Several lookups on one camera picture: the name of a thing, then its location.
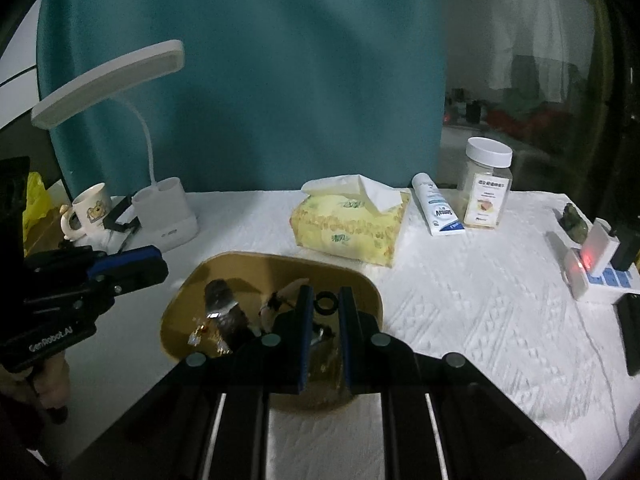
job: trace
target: mug handle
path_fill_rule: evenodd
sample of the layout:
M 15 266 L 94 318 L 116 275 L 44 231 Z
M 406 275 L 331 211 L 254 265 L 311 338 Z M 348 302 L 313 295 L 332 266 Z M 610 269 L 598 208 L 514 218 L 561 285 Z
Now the mug handle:
M 65 238 L 67 240 L 71 240 L 75 242 L 76 240 L 82 238 L 85 235 L 84 227 L 80 227 L 79 229 L 72 229 L 71 225 L 69 225 L 69 219 L 71 215 L 74 213 L 74 209 L 70 207 L 65 212 L 62 213 L 60 217 L 60 229 L 65 234 Z

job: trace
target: human hand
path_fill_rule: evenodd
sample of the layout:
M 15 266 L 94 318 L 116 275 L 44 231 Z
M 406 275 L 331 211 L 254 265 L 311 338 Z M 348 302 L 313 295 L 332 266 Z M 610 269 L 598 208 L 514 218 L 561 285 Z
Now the human hand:
M 0 366 L 0 394 L 28 403 L 33 393 L 29 392 L 30 386 L 25 379 L 31 371 L 32 368 L 27 368 L 19 374 L 10 374 Z M 43 362 L 42 370 L 33 378 L 33 387 L 43 408 L 61 408 L 66 404 L 70 383 L 69 365 L 65 361 L 64 352 Z

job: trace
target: textured tablecloth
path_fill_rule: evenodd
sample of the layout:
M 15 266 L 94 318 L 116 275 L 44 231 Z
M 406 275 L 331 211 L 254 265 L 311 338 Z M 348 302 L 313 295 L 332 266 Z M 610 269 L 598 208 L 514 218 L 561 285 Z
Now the textured tablecloth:
M 68 350 L 73 397 L 68 423 L 50 447 L 73 458 L 173 365 L 159 345 L 159 319 L 180 284 L 204 259 L 223 251 L 288 254 L 359 270 L 378 287 L 386 332 L 414 351 L 457 351 L 595 479 L 626 442 L 640 403 L 640 380 L 626 374 L 611 306 L 576 303 L 554 252 L 564 195 L 512 192 L 496 230 L 434 238 L 412 201 L 393 269 L 336 258 L 295 245 L 292 209 L 304 194 L 191 194 L 200 233 L 165 254 L 166 282 L 118 298 L 95 336 Z M 135 245 L 142 245 L 142 237 Z M 598 349 L 612 386 L 594 350 Z M 272 412 L 268 478 L 383 478 L 378 396 L 361 396 L 334 413 Z

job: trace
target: desk lamp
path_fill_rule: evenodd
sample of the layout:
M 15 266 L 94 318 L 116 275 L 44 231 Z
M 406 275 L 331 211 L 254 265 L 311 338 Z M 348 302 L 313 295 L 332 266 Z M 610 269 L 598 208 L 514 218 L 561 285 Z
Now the desk lamp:
M 31 110 L 31 123 L 44 130 L 107 98 L 126 106 L 138 118 L 145 133 L 151 185 L 137 192 L 131 202 L 149 243 L 168 251 L 191 240 L 198 223 L 187 204 L 180 179 L 172 176 L 156 182 L 154 153 L 146 122 L 122 96 L 123 90 L 177 72 L 184 66 L 179 40 L 156 43 L 117 57 L 79 75 L 49 94 Z

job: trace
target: toothpaste tube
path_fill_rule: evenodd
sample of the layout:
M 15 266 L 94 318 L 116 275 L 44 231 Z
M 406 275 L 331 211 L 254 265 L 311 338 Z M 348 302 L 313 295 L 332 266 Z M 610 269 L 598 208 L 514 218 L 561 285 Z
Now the toothpaste tube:
M 422 206 L 431 236 L 452 235 L 465 231 L 464 226 L 429 175 L 418 173 L 411 180 L 411 184 L 414 186 L 415 194 Z

